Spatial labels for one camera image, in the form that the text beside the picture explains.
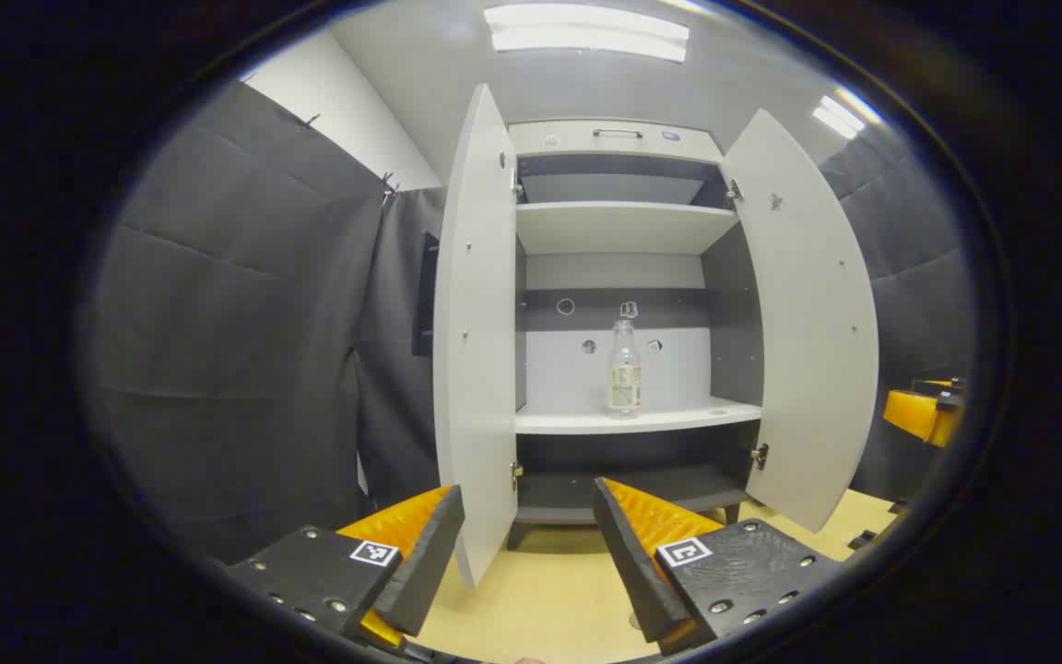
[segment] cabinet drawer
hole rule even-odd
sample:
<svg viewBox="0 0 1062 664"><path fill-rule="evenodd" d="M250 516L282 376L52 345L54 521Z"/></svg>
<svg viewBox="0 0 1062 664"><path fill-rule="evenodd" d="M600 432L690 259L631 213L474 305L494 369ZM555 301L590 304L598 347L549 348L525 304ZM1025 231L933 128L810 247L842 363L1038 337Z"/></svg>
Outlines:
<svg viewBox="0 0 1062 664"><path fill-rule="evenodd" d="M723 159L708 132L652 122L605 119L513 122L507 132L519 156L636 155L713 165Z"/></svg>

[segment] cabinet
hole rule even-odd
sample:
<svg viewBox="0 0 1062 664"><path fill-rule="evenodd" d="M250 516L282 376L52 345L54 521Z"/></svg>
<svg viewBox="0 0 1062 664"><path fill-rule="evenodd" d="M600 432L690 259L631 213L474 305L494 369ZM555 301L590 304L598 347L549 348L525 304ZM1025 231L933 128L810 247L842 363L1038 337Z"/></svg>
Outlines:
<svg viewBox="0 0 1062 664"><path fill-rule="evenodd" d="M614 420L607 344L631 300L644 410ZM596 474L691 509L752 496L821 529L867 443L876 339L846 216L764 109L721 155L705 132L653 122L508 127L480 85L433 314L440 479L463 488L466 512L461 576L479 583L515 522L589 521ZM646 462L622 463L629 450Z"/></svg>

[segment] cabinet leg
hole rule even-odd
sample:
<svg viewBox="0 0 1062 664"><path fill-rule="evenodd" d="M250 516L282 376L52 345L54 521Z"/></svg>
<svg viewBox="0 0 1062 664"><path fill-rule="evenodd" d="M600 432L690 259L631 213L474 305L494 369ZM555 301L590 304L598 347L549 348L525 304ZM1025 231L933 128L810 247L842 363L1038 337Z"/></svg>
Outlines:
<svg viewBox="0 0 1062 664"><path fill-rule="evenodd" d="M507 534L507 550L514 550L514 547L519 546L523 535L531 528L532 526L528 524L511 524L511 532Z"/></svg>
<svg viewBox="0 0 1062 664"><path fill-rule="evenodd" d="M723 522L726 525L733 525L735 522L740 521L740 504L729 505L723 509Z"/></svg>

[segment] ceiling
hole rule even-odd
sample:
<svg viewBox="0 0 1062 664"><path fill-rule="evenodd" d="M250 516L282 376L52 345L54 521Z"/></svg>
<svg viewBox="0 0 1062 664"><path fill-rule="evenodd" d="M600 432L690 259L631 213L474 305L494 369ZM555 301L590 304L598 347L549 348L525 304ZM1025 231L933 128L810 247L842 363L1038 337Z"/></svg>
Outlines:
<svg viewBox="0 0 1062 664"><path fill-rule="evenodd" d="M791 46L742 17L680 8L686 0L602 1L690 27L683 64L601 51L496 53L481 10L507 0L392 0L329 27L442 181L473 89L490 85L508 122L551 117L648 119L708 130L726 150L756 108L816 164L844 144L810 116L835 89Z"/></svg>

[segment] dark gray shelf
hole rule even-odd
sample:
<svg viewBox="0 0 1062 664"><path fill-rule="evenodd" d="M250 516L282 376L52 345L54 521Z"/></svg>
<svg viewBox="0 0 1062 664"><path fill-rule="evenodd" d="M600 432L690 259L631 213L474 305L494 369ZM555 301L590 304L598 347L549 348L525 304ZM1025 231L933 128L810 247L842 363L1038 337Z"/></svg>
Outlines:
<svg viewBox="0 0 1062 664"><path fill-rule="evenodd" d="M527 472L519 478L519 510L514 516L515 524L596 524L593 479L601 475L673 501L691 512L729 507L749 497L740 480L712 464L603 474Z"/></svg>

